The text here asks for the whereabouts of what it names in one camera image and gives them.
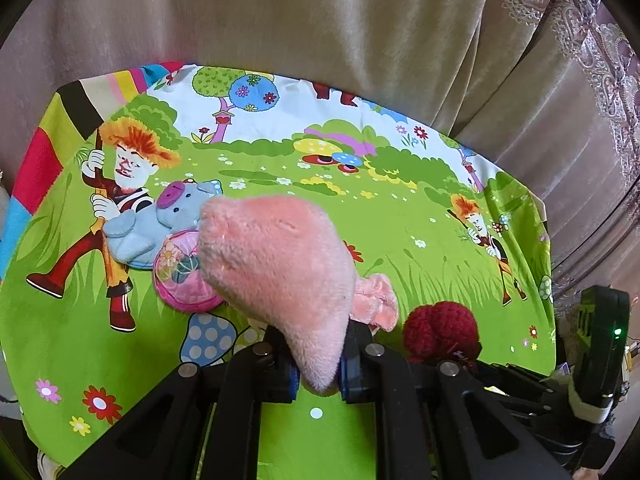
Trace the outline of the pink elephant fleece blanket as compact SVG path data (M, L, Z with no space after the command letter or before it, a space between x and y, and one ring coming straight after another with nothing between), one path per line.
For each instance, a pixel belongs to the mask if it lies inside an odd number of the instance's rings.
M328 214L295 196L216 197L201 208L201 274L247 318L275 327L306 382L334 382L349 322L372 332L399 318L390 279L363 278Z

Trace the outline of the dark red knitted item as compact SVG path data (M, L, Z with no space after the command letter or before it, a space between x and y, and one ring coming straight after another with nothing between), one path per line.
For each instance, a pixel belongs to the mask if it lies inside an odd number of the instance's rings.
M482 351L473 313L453 301L414 309L402 328L402 343L414 362L437 363L452 356L474 361Z

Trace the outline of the pink round cloth ball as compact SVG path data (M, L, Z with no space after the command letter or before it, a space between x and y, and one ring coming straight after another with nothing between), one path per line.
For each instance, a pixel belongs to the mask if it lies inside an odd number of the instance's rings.
M181 312L203 313L224 300L204 281L198 258L198 231L170 234L153 262L153 285L165 304Z

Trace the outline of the green cartoon print sheet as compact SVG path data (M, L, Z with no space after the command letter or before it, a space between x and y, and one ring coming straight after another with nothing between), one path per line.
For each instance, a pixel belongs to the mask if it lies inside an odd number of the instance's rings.
M1 348L28 436L67 466L176 365L262 338L229 306L166 306L101 245L102 217L175 181L306 198L407 316L467 306L482 359L555 363L550 243L529 190L427 125L303 79L179 64L66 84L14 183L1 243Z

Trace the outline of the blue plush pig toy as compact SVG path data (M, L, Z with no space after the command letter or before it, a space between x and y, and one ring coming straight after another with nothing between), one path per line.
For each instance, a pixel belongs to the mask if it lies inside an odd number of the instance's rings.
M219 180L170 182L152 205L105 222L102 231L108 251L125 266L150 270L165 238L196 230L203 204L222 194Z

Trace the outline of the pink satin curtain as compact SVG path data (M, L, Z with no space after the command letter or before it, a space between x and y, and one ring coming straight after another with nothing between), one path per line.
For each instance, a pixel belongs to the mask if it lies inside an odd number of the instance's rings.
M450 134L547 207L556 302L639 291L639 43L603 0L1 0L1 167L53 91L160 61L349 90Z

